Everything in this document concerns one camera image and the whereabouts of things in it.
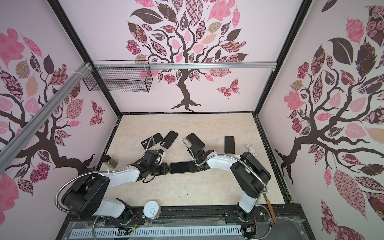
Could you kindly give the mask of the black smartphone with silver frame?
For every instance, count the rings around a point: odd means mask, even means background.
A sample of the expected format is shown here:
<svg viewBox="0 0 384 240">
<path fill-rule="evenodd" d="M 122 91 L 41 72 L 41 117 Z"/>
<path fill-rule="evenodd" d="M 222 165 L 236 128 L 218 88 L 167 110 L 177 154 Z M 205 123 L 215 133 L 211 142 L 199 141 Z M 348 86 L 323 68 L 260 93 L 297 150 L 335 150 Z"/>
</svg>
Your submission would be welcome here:
<svg viewBox="0 0 384 240">
<path fill-rule="evenodd" d="M 184 174 L 191 172 L 189 162 L 171 163 L 170 168 L 170 174 Z"/>
</svg>

